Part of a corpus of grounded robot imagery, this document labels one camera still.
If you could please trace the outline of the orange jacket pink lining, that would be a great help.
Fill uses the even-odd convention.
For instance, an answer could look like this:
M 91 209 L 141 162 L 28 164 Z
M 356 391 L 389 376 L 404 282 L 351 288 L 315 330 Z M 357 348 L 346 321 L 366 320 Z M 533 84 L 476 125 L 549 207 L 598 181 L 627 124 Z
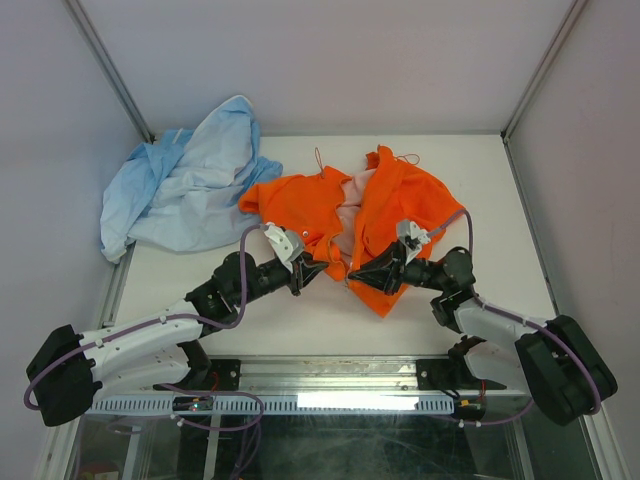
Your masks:
M 366 159 L 365 170 L 353 176 L 326 166 L 314 175 L 257 183 L 240 197 L 238 207 L 296 232 L 337 282 L 382 254 L 396 240 L 396 226 L 403 220 L 438 242 L 446 222 L 463 209 L 447 186 L 387 146 Z

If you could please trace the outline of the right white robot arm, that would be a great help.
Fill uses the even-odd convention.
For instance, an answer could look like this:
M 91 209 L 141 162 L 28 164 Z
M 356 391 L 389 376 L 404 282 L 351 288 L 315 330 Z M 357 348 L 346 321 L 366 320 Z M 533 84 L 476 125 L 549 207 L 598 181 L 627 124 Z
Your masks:
M 461 336 L 447 363 L 448 378 L 459 387 L 489 380 L 520 391 L 560 426 L 598 413 L 618 390 L 574 318 L 531 320 L 481 300 L 472 255 L 463 247 L 431 261 L 410 257 L 408 247 L 396 241 L 348 277 L 386 295 L 404 286 L 436 291 L 430 302 L 436 321 Z

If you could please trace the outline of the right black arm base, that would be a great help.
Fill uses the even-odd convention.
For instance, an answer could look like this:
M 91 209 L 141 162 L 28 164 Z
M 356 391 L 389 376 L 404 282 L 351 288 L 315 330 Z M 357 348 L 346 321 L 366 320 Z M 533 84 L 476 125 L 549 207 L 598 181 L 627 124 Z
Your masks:
M 505 390 L 500 383 L 474 376 L 465 363 L 472 347 L 483 343 L 478 337 L 464 335 L 445 357 L 420 358 L 415 361 L 417 387 L 421 391 L 439 390 L 454 393 L 459 390 Z

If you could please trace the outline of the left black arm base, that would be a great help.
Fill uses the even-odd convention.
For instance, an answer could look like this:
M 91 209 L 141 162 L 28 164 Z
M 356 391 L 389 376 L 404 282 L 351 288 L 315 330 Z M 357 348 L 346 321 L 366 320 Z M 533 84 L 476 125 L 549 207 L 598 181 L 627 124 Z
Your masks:
M 168 390 L 166 385 L 185 391 L 235 392 L 239 389 L 242 365 L 239 358 L 209 356 L 197 340 L 179 343 L 177 347 L 186 355 L 185 377 L 156 384 L 155 390 Z

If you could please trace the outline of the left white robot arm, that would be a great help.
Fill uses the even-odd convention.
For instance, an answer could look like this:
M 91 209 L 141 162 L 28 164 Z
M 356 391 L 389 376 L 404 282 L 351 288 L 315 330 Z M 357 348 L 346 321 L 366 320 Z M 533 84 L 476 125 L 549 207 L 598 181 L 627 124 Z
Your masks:
M 147 386 L 198 388 L 209 377 L 199 341 L 236 327 L 249 303 L 281 288 L 300 295 L 327 263 L 308 252 L 284 265 L 226 256 L 209 280 L 164 310 L 119 327 L 53 330 L 26 368 L 25 407 L 48 427 L 85 414 L 95 402 Z

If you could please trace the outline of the light blue garment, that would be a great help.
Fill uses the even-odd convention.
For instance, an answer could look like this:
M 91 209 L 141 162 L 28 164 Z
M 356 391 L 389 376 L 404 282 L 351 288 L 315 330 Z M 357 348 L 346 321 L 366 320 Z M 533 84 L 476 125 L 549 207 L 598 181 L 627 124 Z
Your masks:
M 170 129 L 141 143 L 103 194 L 101 253 L 118 263 L 142 242 L 175 253 L 197 253 L 237 242 L 258 223 L 240 197 L 283 172 L 260 155 L 261 129 L 251 102 L 235 95 L 194 129 Z

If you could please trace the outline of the aluminium front rail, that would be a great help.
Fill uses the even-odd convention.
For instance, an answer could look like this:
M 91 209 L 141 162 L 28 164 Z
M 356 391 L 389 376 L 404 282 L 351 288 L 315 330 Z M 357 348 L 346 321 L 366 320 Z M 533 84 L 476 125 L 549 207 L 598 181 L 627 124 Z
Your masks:
M 240 359 L 241 377 L 235 392 L 284 395 L 312 391 L 421 391 L 417 359 L 399 357 L 265 357 Z M 117 394 L 155 390 L 156 384 L 180 381 L 187 373 L 186 355 L 166 349 L 99 377 L 87 360 L 68 360 L 53 376 L 50 390 L 77 399 L 84 407 Z

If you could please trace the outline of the right corner aluminium post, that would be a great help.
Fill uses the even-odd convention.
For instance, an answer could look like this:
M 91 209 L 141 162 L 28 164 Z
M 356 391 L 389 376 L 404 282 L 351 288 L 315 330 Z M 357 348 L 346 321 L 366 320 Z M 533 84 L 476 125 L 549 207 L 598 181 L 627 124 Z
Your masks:
M 541 60 L 533 71 L 523 93 L 521 94 L 513 112 L 501 130 L 501 138 L 504 144 L 508 144 L 521 120 L 526 115 L 529 107 L 541 89 L 546 78 L 554 67 L 565 44 L 569 40 L 577 23 L 581 19 L 589 0 L 573 0 L 564 14 L 558 28 L 554 32 L 546 47 Z

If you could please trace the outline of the corner aluminium post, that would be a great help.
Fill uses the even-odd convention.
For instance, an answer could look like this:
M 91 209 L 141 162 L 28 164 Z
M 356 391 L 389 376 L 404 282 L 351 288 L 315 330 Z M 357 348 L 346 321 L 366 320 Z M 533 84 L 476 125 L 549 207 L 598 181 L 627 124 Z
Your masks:
M 523 93 L 521 94 L 513 112 L 501 130 L 501 138 L 504 144 L 508 144 L 521 120 L 526 115 L 529 107 L 541 89 L 546 78 L 554 67 L 565 44 L 569 40 L 577 23 L 581 19 L 589 0 L 573 0 L 564 14 L 558 28 L 554 32 L 546 47 L 541 60 L 533 71 Z
M 116 99 L 123 107 L 138 136 L 144 142 L 153 144 L 156 136 L 134 100 L 83 2 L 79 0 L 62 0 L 62 4 L 93 55 L 94 60 L 115 94 Z

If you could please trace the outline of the left corner aluminium post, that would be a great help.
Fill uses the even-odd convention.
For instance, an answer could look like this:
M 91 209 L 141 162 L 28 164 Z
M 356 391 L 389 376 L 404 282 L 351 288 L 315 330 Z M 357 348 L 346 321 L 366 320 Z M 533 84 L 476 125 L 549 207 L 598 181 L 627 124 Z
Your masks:
M 116 99 L 123 107 L 138 136 L 144 142 L 153 144 L 156 136 L 134 100 L 83 2 L 79 0 L 62 0 L 62 4 L 93 55 L 94 60 L 115 94 Z

